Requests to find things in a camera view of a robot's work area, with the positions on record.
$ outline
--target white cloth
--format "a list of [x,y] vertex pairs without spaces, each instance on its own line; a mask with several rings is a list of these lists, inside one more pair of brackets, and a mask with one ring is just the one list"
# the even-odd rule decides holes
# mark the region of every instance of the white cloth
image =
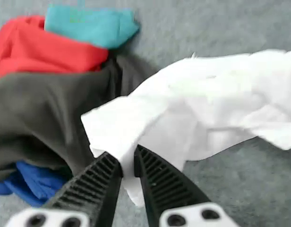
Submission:
[[179,170],[255,136],[291,148],[291,52],[183,59],[81,119],[94,156],[107,151],[120,161],[124,186],[141,206],[137,144]]

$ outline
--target towel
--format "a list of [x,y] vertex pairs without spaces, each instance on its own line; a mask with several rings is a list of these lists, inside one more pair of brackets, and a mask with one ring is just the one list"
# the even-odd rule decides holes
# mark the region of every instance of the towel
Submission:
[[109,51],[44,31],[45,17],[17,17],[0,30],[0,78],[13,72],[99,70]]
[[107,49],[120,47],[138,30],[131,10],[50,5],[45,30]]
[[179,170],[255,136],[291,149],[291,52],[186,58],[81,119],[93,155],[120,161],[124,186],[142,206],[137,144]]

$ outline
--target carpet floor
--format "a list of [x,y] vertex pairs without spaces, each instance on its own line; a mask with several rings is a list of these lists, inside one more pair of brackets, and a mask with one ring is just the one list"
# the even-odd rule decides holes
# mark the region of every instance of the carpet floor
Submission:
[[[51,2],[0,0],[0,27],[11,17],[45,14]],[[267,48],[291,50],[291,0],[85,0],[88,7],[132,8],[141,32],[126,46],[157,68],[193,52],[220,56]],[[211,158],[187,162],[184,173],[242,227],[291,227],[291,150],[255,138]],[[28,207],[0,197],[0,227]],[[146,227],[121,190],[115,227]]]

